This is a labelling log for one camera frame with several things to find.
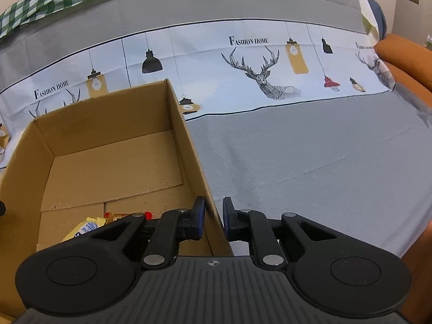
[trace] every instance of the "open cardboard box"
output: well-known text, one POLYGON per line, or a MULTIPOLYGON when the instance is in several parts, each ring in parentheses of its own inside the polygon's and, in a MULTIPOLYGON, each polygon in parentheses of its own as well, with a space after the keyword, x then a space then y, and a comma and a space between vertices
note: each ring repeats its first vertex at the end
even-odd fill
POLYGON ((0 312, 23 304, 15 273, 37 249, 61 242, 104 212, 192 208, 207 202, 205 233, 180 254, 231 255, 191 137, 169 81, 88 99, 29 124, 0 182, 0 312))

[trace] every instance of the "snack package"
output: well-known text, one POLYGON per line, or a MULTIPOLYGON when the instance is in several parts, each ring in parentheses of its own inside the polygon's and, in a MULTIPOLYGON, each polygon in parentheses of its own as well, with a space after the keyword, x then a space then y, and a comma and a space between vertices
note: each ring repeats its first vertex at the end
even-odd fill
MULTIPOLYGON (((146 215, 147 220, 150 220, 153 217, 153 213, 151 212, 144 212, 144 214, 146 215)), ((112 213, 112 212, 106 212, 104 213, 104 217, 107 220, 107 223, 111 223, 111 222, 115 222, 116 220, 126 217, 127 215, 129 215, 129 213, 112 213)))
POLYGON ((105 218, 88 217, 85 222, 79 223, 69 234, 67 234, 61 242, 75 238, 82 234, 88 233, 89 231, 95 230, 101 226, 104 226, 106 221, 107 220, 105 218))

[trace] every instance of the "black lamp print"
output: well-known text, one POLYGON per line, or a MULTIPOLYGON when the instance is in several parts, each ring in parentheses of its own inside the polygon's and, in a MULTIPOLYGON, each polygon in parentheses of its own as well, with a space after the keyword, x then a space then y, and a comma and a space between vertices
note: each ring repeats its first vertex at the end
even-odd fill
POLYGON ((320 26, 320 32, 321 32, 321 41, 323 42, 323 50, 325 53, 333 53, 333 50, 331 49, 330 45, 327 44, 327 42, 324 39, 323 36, 323 31, 321 30, 321 26, 320 26))
POLYGON ((143 74, 146 73, 154 73, 163 70, 162 63, 154 57, 153 51, 150 50, 149 42, 147 40, 147 33, 146 33, 146 43, 147 43, 147 51, 146 51, 146 59, 143 62, 142 72, 143 74))
POLYGON ((310 32, 309 32, 309 27, 308 27, 308 25, 306 25, 306 28, 307 28, 307 30, 308 30, 308 34, 309 34, 310 41, 312 42, 312 46, 314 47, 315 54, 317 55, 318 62, 320 63, 320 66, 321 66, 321 68, 322 68, 322 70, 323 70, 323 73, 324 73, 324 87, 329 87, 329 88, 332 89, 333 91, 338 92, 338 91, 340 90, 340 89, 339 89, 340 84, 337 83, 337 82, 334 82, 330 77, 327 77, 327 75, 325 74, 324 66, 323 66, 323 64, 321 63, 321 60, 320 60, 320 58, 319 58, 319 56, 318 56, 318 52, 317 52, 317 49, 316 49, 316 47, 315 47, 315 44, 314 44, 314 42, 313 42, 313 40, 312 40, 311 34, 310 34, 310 32))

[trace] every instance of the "ridged black surface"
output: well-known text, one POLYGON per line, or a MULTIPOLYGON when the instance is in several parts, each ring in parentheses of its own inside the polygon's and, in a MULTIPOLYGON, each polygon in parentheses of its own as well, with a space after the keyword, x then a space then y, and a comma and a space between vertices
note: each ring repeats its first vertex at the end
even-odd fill
POLYGON ((178 257, 172 267, 145 272, 129 295, 101 312, 75 318, 58 318, 30 309, 15 321, 17 324, 360 322, 407 323, 396 313, 365 320, 324 313, 303 300, 281 272, 258 268, 247 256, 214 260, 178 257))

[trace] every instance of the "gray bedsheet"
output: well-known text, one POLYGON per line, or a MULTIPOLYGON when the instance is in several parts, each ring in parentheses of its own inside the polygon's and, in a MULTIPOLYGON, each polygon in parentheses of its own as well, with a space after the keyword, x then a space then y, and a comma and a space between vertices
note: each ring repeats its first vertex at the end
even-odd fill
MULTIPOLYGON (((295 212, 402 256, 432 216, 429 110, 394 92, 188 122, 213 198, 295 212)), ((236 255, 246 243, 232 243, 236 255)))
MULTIPOLYGON (((0 90, 58 59, 144 30, 266 18, 364 32, 358 0, 91 0, 0 43, 0 90)), ((429 114, 395 92, 187 123, 214 199, 285 211, 399 256, 431 217, 429 114)), ((236 254, 245 253, 235 246, 236 254)))

